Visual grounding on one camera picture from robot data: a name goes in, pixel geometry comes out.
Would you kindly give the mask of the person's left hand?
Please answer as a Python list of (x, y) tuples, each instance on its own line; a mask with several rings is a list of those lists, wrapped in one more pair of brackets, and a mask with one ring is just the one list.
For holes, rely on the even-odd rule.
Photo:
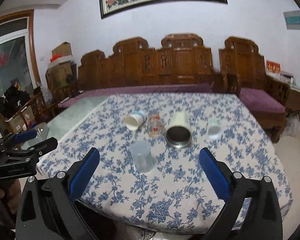
[[(19, 203), (21, 200), (21, 185), (19, 179), (13, 181), (13, 184), (8, 189), (8, 202), (7, 205), (10, 208), (12, 214), (16, 214), (19, 209)], [(0, 199), (4, 198), (5, 191), (0, 189)]]

